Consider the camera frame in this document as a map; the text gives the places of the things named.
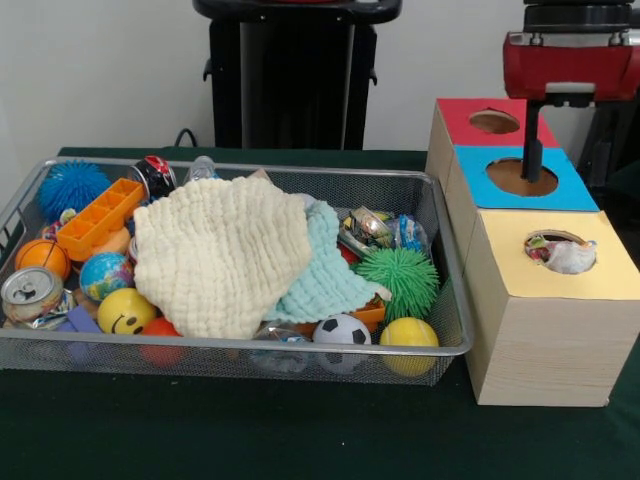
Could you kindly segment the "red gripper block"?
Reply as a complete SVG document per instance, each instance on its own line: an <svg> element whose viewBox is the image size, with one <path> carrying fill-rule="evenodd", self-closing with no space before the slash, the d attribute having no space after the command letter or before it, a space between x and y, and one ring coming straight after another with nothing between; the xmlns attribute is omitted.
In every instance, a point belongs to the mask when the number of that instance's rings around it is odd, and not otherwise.
<svg viewBox="0 0 640 480"><path fill-rule="evenodd" d="M626 101L639 88L639 32L510 32L503 43L505 91L527 99L521 177L538 181L542 100L550 95L587 95L596 102Z"/></svg>

